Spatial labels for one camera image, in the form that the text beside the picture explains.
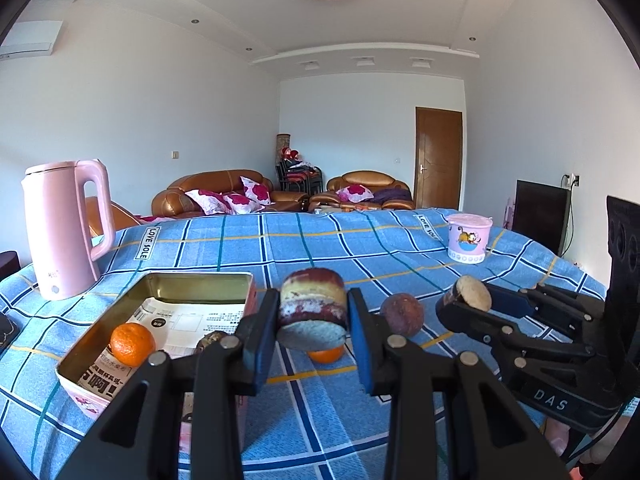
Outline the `person right hand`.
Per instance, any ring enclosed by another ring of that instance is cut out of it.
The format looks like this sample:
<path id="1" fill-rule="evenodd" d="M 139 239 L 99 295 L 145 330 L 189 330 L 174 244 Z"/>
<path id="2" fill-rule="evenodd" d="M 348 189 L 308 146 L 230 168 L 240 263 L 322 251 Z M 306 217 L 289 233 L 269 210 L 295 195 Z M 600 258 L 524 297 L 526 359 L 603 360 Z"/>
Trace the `person right hand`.
<path id="1" fill-rule="evenodd" d="M 570 427 L 552 418 L 547 418 L 544 422 L 544 436 L 554 449 L 555 454 L 561 456 L 568 445 Z M 611 431 L 600 442 L 593 445 L 590 450 L 582 453 L 579 460 L 583 464 L 602 464 L 608 457 L 608 454 L 612 452 L 616 442 L 616 437 L 613 431 Z"/>

